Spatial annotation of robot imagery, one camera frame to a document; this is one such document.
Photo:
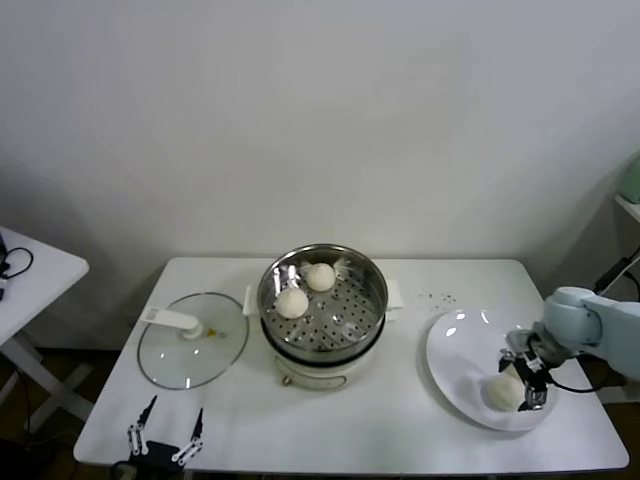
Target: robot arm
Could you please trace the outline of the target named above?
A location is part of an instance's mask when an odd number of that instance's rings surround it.
[[[549,370],[586,352],[614,370],[640,380],[640,303],[617,302],[590,290],[562,287],[547,298],[544,315],[531,330],[507,334],[499,370],[513,364],[526,387],[522,410],[537,410],[546,402]]]

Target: glass lid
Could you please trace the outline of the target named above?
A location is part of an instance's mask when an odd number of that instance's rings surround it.
[[[159,387],[186,390],[222,375],[242,353],[249,321],[242,306],[221,293],[197,293],[172,303],[172,310],[196,317],[203,326],[195,339],[173,327],[149,324],[138,344],[138,364]]]

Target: floor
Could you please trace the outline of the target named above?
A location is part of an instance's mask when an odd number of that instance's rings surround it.
[[[80,385],[77,392],[90,401],[98,398],[102,386],[106,382],[117,353],[112,352],[69,352],[46,350],[44,365],[58,378],[66,378],[80,362],[94,366],[91,375]],[[598,383],[606,373],[606,366],[599,361],[583,363],[587,374],[594,383]],[[13,366],[0,357],[0,385],[9,378]],[[612,376],[615,384],[620,379]],[[26,378],[26,387],[31,410],[35,410],[47,398],[47,393]],[[58,410],[45,425],[35,434],[25,438],[23,424],[27,418],[27,402],[24,385],[18,383],[11,395],[0,406],[0,438],[23,445],[28,442],[32,454],[31,464],[38,471],[36,478],[62,480],[105,480],[109,478],[108,470],[101,467],[77,464],[73,459],[73,445],[80,433],[82,423],[62,410]],[[627,446],[631,462],[622,471],[596,472],[576,475],[530,476],[528,479],[544,478],[545,480],[637,480],[640,478],[640,405],[610,405],[606,407],[618,433]],[[233,478],[234,480],[263,480],[260,475],[205,475],[197,474],[194,478]],[[291,477],[269,475],[268,480],[287,480]]]

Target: table leg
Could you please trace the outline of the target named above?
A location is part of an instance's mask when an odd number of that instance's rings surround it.
[[[46,368],[40,365],[39,360],[29,351],[30,348],[25,347],[23,344],[24,340],[16,341],[11,338],[0,347],[0,351],[51,394],[51,397],[31,417],[31,431],[35,432],[40,428],[42,423],[57,407],[62,407],[80,420],[86,421],[89,418],[93,404],[73,393],[72,389],[84,380],[91,372],[92,367],[86,364],[80,365],[64,383],[61,383]]]
[[[2,390],[0,390],[0,405],[2,405],[7,399],[16,383],[18,383],[18,374],[13,372],[9,377],[9,380],[7,380],[7,382],[2,386]]]
[[[33,345],[31,345],[26,336],[23,336],[21,332],[18,332],[13,338],[15,338],[16,341],[20,343],[20,345],[22,345],[29,353],[31,353],[32,356],[37,358],[38,362],[42,361],[42,355],[40,355],[40,353],[35,348],[33,348]],[[2,390],[0,390],[0,405],[2,405],[7,399],[7,397],[13,390],[13,387],[15,387],[16,383],[18,383],[18,380],[18,374],[16,372],[13,372],[9,377],[9,380],[7,380],[7,382],[2,386]]]
[[[640,383],[629,381],[622,387],[605,387],[596,395],[604,404],[640,402]]]

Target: white table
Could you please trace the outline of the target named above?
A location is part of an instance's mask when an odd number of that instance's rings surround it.
[[[51,396],[34,412],[30,419],[31,431],[36,431],[55,411],[62,407],[81,420],[86,420],[92,404],[74,394],[72,390],[91,372],[82,364],[64,381],[60,382],[40,361],[41,355],[19,336],[20,330],[36,315],[62,295],[89,270],[85,260],[50,247],[44,243],[0,227],[7,249],[24,247],[34,256],[33,265],[22,275],[9,280],[4,298],[0,301],[0,352],[17,367],[47,390]],[[9,273],[26,265],[28,257],[16,252],[9,258]],[[13,374],[0,390],[0,403],[7,397],[17,381]]]
[[[628,455],[593,394],[560,392],[549,418],[524,434],[488,430],[449,404],[425,373],[425,331],[443,311],[485,308],[528,326],[542,301],[515,261],[378,260],[396,279],[405,307],[375,347],[375,372],[335,392],[283,387],[259,328],[220,378],[190,391],[167,391],[140,373],[135,326],[74,448],[80,462],[128,458],[126,429],[158,395],[145,435],[174,445],[189,440],[204,407],[204,449],[194,470],[316,474],[496,474],[614,469]],[[194,292],[218,291],[239,301],[266,259],[171,260],[150,305],[168,306]],[[455,303],[443,301],[451,294]],[[578,388],[588,381],[576,361],[556,376]]]

